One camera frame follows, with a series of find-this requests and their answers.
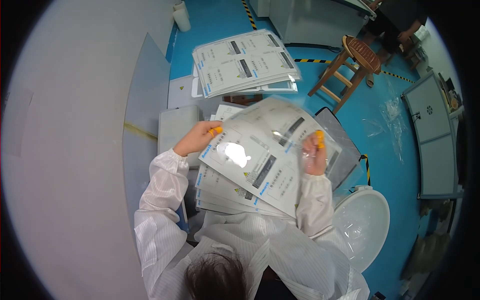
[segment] white wall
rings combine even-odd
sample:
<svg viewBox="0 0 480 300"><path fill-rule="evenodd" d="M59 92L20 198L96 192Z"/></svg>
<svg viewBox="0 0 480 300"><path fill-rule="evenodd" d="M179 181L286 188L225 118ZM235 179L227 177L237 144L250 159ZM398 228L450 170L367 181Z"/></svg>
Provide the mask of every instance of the white wall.
<svg viewBox="0 0 480 300"><path fill-rule="evenodd" d="M417 66L420 77L427 74L427 67L431 66L435 74L441 73L442 77L447 80L452 78L452 83L457 93L461 94L460 81L458 79L455 67L453 65L450 54L437 31L435 25L429 18L425 24L425 28L430 34L421 42L423 49L427 52L427 62L421 62Z"/></svg>
<svg viewBox="0 0 480 300"><path fill-rule="evenodd" d="M146 299L127 216L123 121L147 32L166 53L173 2L55 1L17 62L3 188L20 244L56 299Z"/></svg>

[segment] white container lid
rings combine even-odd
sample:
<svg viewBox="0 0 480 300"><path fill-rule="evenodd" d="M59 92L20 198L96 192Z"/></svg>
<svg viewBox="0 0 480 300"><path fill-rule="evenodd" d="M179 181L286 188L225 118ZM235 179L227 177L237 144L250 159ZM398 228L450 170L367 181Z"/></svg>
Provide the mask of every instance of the white container lid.
<svg viewBox="0 0 480 300"><path fill-rule="evenodd" d="M352 266L365 271L382 249L390 226L385 197L371 186L356 186L355 192L335 208L333 225L349 244Z"/></svg>

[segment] blue floor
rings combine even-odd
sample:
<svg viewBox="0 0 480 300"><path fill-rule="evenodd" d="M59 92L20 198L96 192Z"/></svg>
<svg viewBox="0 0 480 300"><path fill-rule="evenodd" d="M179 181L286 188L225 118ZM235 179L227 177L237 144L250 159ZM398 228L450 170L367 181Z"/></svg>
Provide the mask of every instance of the blue floor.
<svg viewBox="0 0 480 300"><path fill-rule="evenodd" d="M252 26L241 0L186 0L192 29L178 31L173 49L170 79L192 73L192 50L201 44L227 36L252 30ZM252 8L258 29L274 30L267 18L257 18ZM373 44L377 50L380 45ZM321 48L288 47L294 59L332 60L336 54ZM323 63L298 62L303 80L298 83L298 94L282 95L313 114L322 107L333 110L336 103L322 91L308 97L307 93L316 84L318 75L327 67ZM409 65L396 55L390 64L382 69L408 78L419 79L416 71L411 72ZM346 77L352 71L342 66L339 70ZM368 154L372 187L381 192L390 206L390 229L384 247L370 267L363 272L371 293L377 291L388 299L396 299L402 282L399 280L403 265L410 253L417 234L424 235L428 217L420 219L419 202L419 160L415 133L409 123L410 116L402 107L401 116L405 129L401 135L401 163L392 145L391 133L380 113L380 105L399 96L412 83L387 74L375 75L375 85L369 88L360 84L350 99L337 113L337 118L362 154ZM344 85L335 78L327 82L327 87L339 93ZM367 137L371 132L368 121L379 123L386 132ZM366 184L366 171L358 184Z"/></svg>

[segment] dark shorts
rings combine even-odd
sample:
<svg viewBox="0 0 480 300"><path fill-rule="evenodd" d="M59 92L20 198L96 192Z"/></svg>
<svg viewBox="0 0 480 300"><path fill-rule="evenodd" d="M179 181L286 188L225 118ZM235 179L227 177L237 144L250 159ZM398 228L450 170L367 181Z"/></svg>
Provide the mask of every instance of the dark shorts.
<svg viewBox="0 0 480 300"><path fill-rule="evenodd" d="M382 32L385 32L382 47L387 50L388 53L392 54L400 45L400 41L398 40L400 31L379 9L377 9L375 13L377 14L375 21L369 20L365 28L374 36L379 36Z"/></svg>

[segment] yellow black caution tape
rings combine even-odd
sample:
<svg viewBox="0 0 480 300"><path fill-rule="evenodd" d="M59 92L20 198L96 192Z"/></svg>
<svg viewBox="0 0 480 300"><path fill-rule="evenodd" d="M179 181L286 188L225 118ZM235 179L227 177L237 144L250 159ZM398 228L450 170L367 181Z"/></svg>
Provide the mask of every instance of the yellow black caution tape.
<svg viewBox="0 0 480 300"><path fill-rule="evenodd" d="M365 159L365 167L367 168L367 183L370 185L370 167L368 166L368 155L362 154L360 160Z"/></svg>
<svg viewBox="0 0 480 300"><path fill-rule="evenodd" d="M158 140L157 136L154 135L153 133L143 130L138 126L133 125L132 123L128 123L128 122L123 123L123 128L138 136L141 136L150 140L154 140L154 141Z"/></svg>
<svg viewBox="0 0 480 300"><path fill-rule="evenodd" d="M294 59L295 62L321 62L321 63L331 63L331 60L306 60L306 59Z"/></svg>
<svg viewBox="0 0 480 300"><path fill-rule="evenodd" d="M253 20L252 14L250 13L250 10L248 9L247 3L245 3L245 0L241 0L243 3L243 7L245 8L245 11L247 12L248 18L250 19L250 23L252 24L252 28L254 30L257 30L257 25L255 25L255 21Z"/></svg>
<svg viewBox="0 0 480 300"><path fill-rule="evenodd" d="M410 82L410 83L413 83L413 84L415 83L415 82L411 81L410 79L407 79L407 78L402 77L402 76L395 75L395 74L393 74L393 73L385 72L385 71L383 71L383 70L382 70L381 72L382 72L383 74L391 75L391 76L393 76L393 77L406 80L406 81L408 81L408 82Z"/></svg>
<svg viewBox="0 0 480 300"><path fill-rule="evenodd" d="M294 60L295 60L295 62L320 62L320 63L331 63L331 62L332 62L331 60L307 60L307 59L294 59ZM413 84L415 83L414 81L411 81L410 79L407 79L407 78L402 77L402 76L395 75L395 74L390 73L390 72L385 72L385 71L383 71L383 70L382 70L381 72L382 72L383 74L391 75L391 76L393 76L393 77L406 80L406 81L408 81L408 82L410 82L410 83L413 83Z"/></svg>

